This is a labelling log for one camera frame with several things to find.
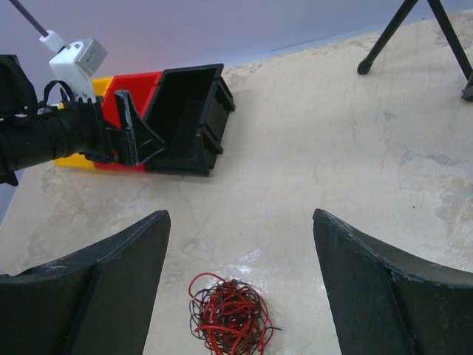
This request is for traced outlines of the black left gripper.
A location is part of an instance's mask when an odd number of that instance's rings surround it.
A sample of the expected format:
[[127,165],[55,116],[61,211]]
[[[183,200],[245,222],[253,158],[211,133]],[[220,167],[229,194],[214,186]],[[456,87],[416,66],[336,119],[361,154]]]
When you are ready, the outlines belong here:
[[70,152],[99,163],[140,165],[166,149],[166,142],[140,117],[130,91],[114,92],[121,128],[103,115],[100,101],[79,99],[66,107]]

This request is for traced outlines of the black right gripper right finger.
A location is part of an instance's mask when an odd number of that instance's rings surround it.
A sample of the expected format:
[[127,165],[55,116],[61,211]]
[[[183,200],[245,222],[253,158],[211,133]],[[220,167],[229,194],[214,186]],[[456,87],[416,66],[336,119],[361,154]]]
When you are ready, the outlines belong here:
[[313,235],[343,354],[471,354],[472,273],[316,209]]

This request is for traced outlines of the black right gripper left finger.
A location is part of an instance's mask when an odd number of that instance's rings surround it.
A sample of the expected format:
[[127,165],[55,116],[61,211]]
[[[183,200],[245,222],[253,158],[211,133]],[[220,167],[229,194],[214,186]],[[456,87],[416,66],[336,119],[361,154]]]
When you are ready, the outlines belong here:
[[1,276],[3,354],[141,354],[169,243],[157,211],[86,248]]

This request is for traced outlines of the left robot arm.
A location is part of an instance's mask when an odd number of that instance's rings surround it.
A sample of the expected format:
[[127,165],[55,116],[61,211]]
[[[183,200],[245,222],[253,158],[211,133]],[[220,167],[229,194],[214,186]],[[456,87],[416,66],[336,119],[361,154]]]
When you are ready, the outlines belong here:
[[18,170],[74,154],[137,166],[166,148],[141,119],[129,91],[115,92],[120,127],[106,121],[102,102],[79,98],[59,80],[45,86],[40,101],[17,56],[2,55],[1,182],[17,186]]

